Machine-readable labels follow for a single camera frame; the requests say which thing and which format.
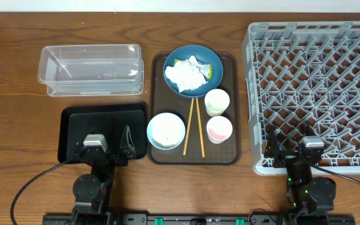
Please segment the light blue bowl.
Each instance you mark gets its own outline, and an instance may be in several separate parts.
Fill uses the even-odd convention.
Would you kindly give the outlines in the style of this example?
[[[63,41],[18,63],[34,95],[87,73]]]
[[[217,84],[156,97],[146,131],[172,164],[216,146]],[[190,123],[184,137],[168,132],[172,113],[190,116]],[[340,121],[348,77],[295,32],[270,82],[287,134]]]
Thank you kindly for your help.
[[[147,138],[158,149],[170,150],[182,143],[186,135],[183,120],[176,114],[163,112],[154,116],[147,125]]]

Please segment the white cup pink inside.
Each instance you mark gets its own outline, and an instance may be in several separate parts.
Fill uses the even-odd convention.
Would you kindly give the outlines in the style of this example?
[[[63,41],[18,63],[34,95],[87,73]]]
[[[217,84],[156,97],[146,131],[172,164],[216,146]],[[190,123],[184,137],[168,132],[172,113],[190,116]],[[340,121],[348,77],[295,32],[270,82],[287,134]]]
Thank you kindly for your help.
[[[214,116],[207,122],[207,135],[213,144],[221,144],[233,133],[231,121],[223,116]]]

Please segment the white cup green inside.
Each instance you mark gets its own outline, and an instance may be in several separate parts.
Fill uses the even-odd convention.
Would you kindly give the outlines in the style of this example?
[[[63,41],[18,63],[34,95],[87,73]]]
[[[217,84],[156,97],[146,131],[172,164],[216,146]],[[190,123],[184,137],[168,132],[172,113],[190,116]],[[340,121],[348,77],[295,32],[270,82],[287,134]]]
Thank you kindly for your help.
[[[229,94],[222,89],[210,90],[204,98],[207,113],[211,116],[220,116],[229,106]]]

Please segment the white napkin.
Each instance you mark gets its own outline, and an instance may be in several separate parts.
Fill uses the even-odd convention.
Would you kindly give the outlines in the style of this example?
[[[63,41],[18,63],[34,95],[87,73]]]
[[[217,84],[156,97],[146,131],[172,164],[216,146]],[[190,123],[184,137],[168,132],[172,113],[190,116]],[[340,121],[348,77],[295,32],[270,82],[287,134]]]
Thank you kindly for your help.
[[[190,70],[188,67],[168,66],[164,72],[165,76],[177,86],[179,93],[195,90],[207,84],[210,80],[202,74]]]

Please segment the yellow green snack wrapper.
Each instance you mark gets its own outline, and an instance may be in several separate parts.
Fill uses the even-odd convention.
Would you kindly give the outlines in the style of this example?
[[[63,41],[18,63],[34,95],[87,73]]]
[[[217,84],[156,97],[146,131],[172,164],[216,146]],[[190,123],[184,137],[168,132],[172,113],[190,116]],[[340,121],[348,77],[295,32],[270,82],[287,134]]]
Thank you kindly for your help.
[[[202,74],[205,78],[211,79],[213,75],[213,67],[197,60],[195,56],[188,59],[175,59],[175,67],[189,68],[190,70]]]

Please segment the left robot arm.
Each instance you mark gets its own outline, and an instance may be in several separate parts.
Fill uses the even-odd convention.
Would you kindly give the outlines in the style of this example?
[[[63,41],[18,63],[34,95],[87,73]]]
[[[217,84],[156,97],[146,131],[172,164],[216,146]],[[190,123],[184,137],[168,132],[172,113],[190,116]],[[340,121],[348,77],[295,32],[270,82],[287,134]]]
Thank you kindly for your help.
[[[127,166],[136,158],[130,127],[126,125],[119,148],[108,151],[108,143],[102,134],[89,134],[74,155],[79,161],[91,166],[89,174],[79,176],[73,184],[75,197],[72,219],[69,224],[116,224],[117,218],[109,206],[114,169]]]

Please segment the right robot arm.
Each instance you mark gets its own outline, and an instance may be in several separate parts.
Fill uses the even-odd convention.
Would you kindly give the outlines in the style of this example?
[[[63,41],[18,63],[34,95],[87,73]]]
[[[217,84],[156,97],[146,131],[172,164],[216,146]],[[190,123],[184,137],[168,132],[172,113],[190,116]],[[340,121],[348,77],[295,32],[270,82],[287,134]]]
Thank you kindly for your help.
[[[274,129],[267,131],[265,158],[273,158],[274,168],[286,168],[287,200],[294,206],[278,224],[329,224],[334,209],[336,183],[327,177],[313,177],[311,168],[321,160],[324,141],[311,128],[293,149],[282,149]]]

